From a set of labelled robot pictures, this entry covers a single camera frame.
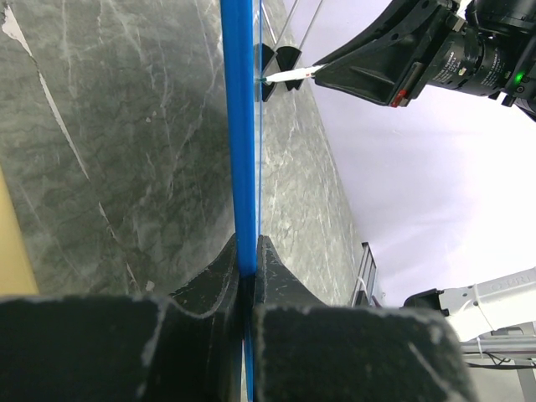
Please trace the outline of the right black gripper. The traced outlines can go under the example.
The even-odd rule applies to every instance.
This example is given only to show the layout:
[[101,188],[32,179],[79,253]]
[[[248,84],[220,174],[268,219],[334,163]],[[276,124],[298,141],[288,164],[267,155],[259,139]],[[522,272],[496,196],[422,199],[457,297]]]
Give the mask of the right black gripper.
[[396,107],[429,66],[429,85],[533,101],[535,2],[472,1],[460,30],[449,34],[454,17],[453,1],[392,1],[363,32],[315,63],[321,69],[314,82]]

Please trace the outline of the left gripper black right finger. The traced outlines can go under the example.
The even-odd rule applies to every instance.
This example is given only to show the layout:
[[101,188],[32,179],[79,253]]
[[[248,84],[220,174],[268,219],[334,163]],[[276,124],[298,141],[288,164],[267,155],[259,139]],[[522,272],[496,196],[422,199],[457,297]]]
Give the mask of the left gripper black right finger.
[[455,333],[429,309],[329,306],[257,245],[257,401],[475,401]]

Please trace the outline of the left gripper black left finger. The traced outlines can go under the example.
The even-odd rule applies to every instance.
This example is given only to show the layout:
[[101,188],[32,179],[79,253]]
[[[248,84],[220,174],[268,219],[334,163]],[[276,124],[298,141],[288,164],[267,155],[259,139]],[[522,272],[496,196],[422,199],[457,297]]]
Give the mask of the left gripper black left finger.
[[4,401],[237,401],[236,243],[168,296],[5,296]]

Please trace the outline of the green whiteboard marker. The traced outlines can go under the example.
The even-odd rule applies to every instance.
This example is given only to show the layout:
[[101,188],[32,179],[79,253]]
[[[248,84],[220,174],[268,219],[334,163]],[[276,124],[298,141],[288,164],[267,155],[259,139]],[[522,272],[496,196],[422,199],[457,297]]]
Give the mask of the green whiteboard marker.
[[260,77],[257,81],[260,83],[280,83],[292,80],[304,80],[312,78],[323,67],[324,64],[320,64],[294,70],[281,71],[273,75]]

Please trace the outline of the blue framed whiteboard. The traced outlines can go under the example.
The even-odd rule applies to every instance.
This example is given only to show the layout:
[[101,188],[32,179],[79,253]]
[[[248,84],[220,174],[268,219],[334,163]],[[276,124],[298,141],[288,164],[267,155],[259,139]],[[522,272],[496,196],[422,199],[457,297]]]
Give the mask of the blue framed whiteboard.
[[241,306],[246,395],[255,399],[252,304],[257,272],[258,162],[255,160],[255,95],[259,87],[255,53],[257,1],[222,1],[224,77]]

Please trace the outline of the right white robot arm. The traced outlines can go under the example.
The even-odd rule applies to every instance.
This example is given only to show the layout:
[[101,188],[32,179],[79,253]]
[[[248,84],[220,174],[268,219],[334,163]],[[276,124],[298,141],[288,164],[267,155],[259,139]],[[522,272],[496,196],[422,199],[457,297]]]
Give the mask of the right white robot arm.
[[[393,1],[360,34],[317,61],[313,79],[378,106],[405,107],[427,86],[500,100],[535,115],[535,4]],[[409,297],[440,312],[458,338],[535,318],[535,271]]]

